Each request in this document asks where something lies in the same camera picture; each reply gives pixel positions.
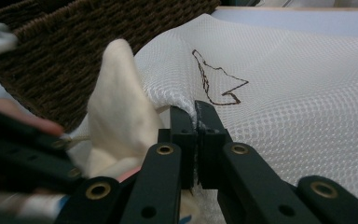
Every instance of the wicker basket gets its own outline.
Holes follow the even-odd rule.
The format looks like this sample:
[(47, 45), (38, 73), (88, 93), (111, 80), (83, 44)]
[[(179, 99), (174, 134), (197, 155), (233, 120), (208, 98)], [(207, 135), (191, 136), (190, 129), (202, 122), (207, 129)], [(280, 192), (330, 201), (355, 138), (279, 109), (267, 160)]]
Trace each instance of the wicker basket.
[(102, 54), (109, 42), (126, 39), (136, 53), (156, 35), (211, 13), (218, 0), (77, 0), (53, 12), (25, 0), (0, 9), (19, 39), (0, 55), (0, 84), (39, 117), (67, 132), (86, 115)]

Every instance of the human hand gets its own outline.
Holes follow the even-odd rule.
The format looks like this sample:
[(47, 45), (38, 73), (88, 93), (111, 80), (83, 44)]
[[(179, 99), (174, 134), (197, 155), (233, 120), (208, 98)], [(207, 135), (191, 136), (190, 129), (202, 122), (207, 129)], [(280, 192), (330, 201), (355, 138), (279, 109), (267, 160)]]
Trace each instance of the human hand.
[(26, 114), (11, 100), (0, 98), (0, 113), (33, 126), (38, 130), (55, 136), (63, 134), (63, 127), (51, 120), (41, 119), (31, 114)]

